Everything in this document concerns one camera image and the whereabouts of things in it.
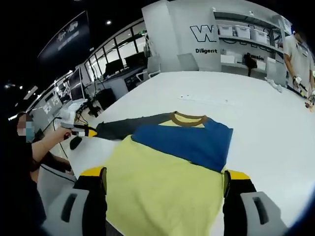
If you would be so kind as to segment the person's left hand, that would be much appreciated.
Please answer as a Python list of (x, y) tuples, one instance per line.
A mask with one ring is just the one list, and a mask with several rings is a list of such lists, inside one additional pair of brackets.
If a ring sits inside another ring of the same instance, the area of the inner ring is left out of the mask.
[(59, 127), (54, 131), (54, 139), (56, 144), (66, 140), (70, 136), (71, 130), (64, 127)]

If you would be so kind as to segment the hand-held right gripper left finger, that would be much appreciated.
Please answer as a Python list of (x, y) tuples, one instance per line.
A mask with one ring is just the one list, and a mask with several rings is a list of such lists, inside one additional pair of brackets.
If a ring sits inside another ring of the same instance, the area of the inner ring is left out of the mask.
[(106, 235), (106, 168), (84, 171), (49, 203), (42, 228), (48, 236)]

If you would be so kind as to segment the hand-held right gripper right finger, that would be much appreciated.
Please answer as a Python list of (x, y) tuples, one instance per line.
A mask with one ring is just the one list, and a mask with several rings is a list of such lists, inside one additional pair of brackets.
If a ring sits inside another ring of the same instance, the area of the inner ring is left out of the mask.
[(282, 236), (287, 231), (280, 208), (243, 172), (224, 172), (222, 212), (225, 236)]

